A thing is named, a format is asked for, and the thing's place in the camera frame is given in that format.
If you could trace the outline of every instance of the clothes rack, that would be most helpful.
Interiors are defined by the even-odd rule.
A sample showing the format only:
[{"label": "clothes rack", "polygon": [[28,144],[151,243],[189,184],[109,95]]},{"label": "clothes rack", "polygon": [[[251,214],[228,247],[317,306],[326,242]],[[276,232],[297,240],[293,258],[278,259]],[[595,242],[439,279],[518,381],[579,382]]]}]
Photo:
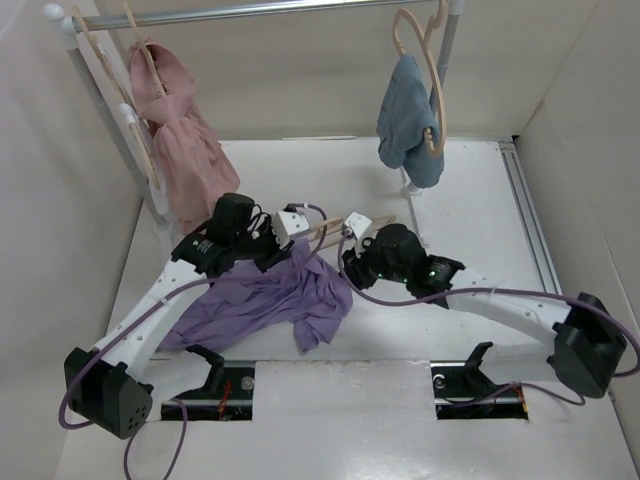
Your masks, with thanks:
[{"label": "clothes rack", "polygon": [[[258,15],[273,15],[293,12],[309,12],[318,10],[333,10],[340,8],[371,7],[394,4],[413,4],[433,0],[292,0],[284,2],[256,3],[238,6],[213,7],[207,9],[176,10],[171,12],[137,13],[136,23],[140,27],[170,25],[204,20],[220,20],[238,17],[251,17]],[[449,0],[449,13],[444,31],[442,46],[437,62],[437,71],[440,82],[444,81],[449,63],[453,41],[455,38],[458,19],[464,9],[465,0]],[[118,153],[122,157],[133,181],[147,208],[151,211],[156,225],[162,227],[166,221],[158,214],[151,192],[148,179],[138,167],[135,158],[127,145],[126,139],[120,131],[116,119],[107,106],[105,99],[89,70],[89,67],[80,52],[80,46],[76,35],[82,32],[81,25],[70,15],[66,15],[64,9],[56,4],[47,4],[43,8],[47,20],[58,32],[71,62],[89,93],[89,96],[98,111],[102,122],[115,144]],[[89,31],[115,30],[129,28],[130,23],[126,15],[100,15],[85,17],[84,21]],[[433,91],[430,103],[434,102]]]}]

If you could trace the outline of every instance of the blue cloth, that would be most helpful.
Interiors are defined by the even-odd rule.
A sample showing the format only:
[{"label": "blue cloth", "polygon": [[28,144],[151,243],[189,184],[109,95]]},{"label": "blue cloth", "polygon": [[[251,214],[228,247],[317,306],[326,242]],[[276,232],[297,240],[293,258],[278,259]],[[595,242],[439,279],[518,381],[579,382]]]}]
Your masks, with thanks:
[{"label": "blue cloth", "polygon": [[422,72],[411,55],[402,55],[393,70],[376,129],[378,154],[389,168],[404,167],[413,184],[433,187],[444,171],[444,154],[433,158],[427,151],[424,130],[431,127],[433,143],[440,137],[438,122],[429,106]]},{"label": "blue cloth", "polygon": [[331,343],[353,305],[351,289],[318,255],[289,273],[310,253],[306,239],[296,240],[291,258],[277,263],[265,275],[253,262],[238,262],[222,278],[258,280],[215,283],[182,314],[160,343],[160,350],[184,350],[200,344],[220,351],[285,321],[293,323],[293,336],[301,352],[317,347],[319,342]]}]

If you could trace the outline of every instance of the red wire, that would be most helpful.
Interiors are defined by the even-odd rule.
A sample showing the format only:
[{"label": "red wire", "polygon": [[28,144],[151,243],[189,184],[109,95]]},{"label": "red wire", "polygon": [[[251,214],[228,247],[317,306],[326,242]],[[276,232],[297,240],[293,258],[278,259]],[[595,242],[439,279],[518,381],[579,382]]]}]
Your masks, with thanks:
[{"label": "red wire", "polygon": [[229,398],[229,394],[231,393],[231,382],[227,380],[227,382],[222,386],[224,388],[224,395],[220,399],[220,403],[218,404],[218,412],[220,415],[218,416],[218,420],[222,420],[222,414],[224,413],[225,408],[227,408],[227,400]]}]

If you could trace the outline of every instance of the metal rod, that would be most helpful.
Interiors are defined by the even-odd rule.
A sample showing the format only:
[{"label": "metal rod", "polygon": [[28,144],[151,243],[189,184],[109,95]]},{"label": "metal rod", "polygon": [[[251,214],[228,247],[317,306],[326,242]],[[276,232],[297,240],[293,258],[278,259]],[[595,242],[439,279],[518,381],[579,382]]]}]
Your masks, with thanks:
[{"label": "metal rod", "polygon": [[[449,66],[449,58],[451,57],[451,50],[453,49],[453,39],[456,36],[456,29],[458,28],[458,20],[460,15],[451,15],[447,17],[447,25],[444,27],[444,35],[442,37],[442,45],[440,46],[440,55],[438,56],[438,77],[440,78],[440,85],[444,85],[444,77],[447,75],[447,67]],[[436,101],[437,95],[433,87],[431,87],[431,96],[429,97],[429,106],[431,109],[437,107]]]},{"label": "metal rod", "polygon": [[138,164],[136,163],[135,158],[133,158],[133,155],[131,154],[131,150],[129,150],[129,146],[127,145],[125,138],[122,136],[122,132],[120,131],[120,128],[118,127],[118,124],[116,123],[116,120],[113,117],[113,114],[109,109],[109,106],[104,100],[104,97],[102,96],[102,92],[100,92],[100,89],[98,88],[98,85],[96,84],[96,81],[94,80],[93,75],[89,70],[87,62],[85,61],[84,57],[82,56],[82,53],[80,52],[80,48],[67,50],[67,53],[69,54],[69,58],[71,59],[73,66],[78,72],[78,75],[80,75],[80,78],[82,79],[82,83],[84,83],[84,86],[87,89],[87,93],[89,93],[89,96],[91,97],[91,101],[93,102],[93,105],[98,111],[98,114],[100,115],[100,118],[104,123],[104,126],[109,132],[109,136],[111,137],[111,140],[113,141],[116,148],[118,149],[118,153],[124,160],[124,163],[127,166],[127,170],[129,170],[129,174],[131,175],[131,178],[133,178],[133,181],[136,184],[136,187],[138,188],[138,192],[140,193],[140,196],[142,197],[145,205],[151,212],[151,215],[153,216],[153,220],[156,222],[157,225],[164,224],[165,219],[156,210],[155,204],[153,202],[153,198],[151,197],[151,192],[149,191],[149,184],[148,184],[147,177],[142,173],[142,171],[140,171],[140,168],[138,167]]},{"label": "metal rod", "polygon": [[[173,12],[136,13],[136,23],[139,27],[153,27],[157,25],[172,25],[175,23],[198,22],[203,20],[218,20],[223,18],[253,17],[275,13],[309,12],[314,10],[331,10],[351,7],[372,7],[380,5],[395,5],[400,3],[423,3],[434,0],[294,0],[288,2],[256,3],[230,7],[204,8],[195,10],[176,10]],[[91,31],[117,30],[129,28],[126,15],[94,16],[84,18]],[[76,32],[82,30],[75,21]]]}]

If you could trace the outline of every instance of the screw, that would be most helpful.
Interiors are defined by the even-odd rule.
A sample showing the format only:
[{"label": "screw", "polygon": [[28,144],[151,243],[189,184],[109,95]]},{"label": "screw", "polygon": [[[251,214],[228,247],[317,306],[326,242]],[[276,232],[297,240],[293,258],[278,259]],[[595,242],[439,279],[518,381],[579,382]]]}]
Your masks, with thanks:
[{"label": "screw", "polygon": [[444,387],[446,387],[447,385],[444,383],[444,375],[442,375],[441,373],[436,373],[433,376],[433,386],[438,390],[442,390]]},{"label": "screw", "polygon": [[255,380],[252,377],[242,377],[242,380],[240,380],[240,387],[243,390],[252,390],[254,384]]}]

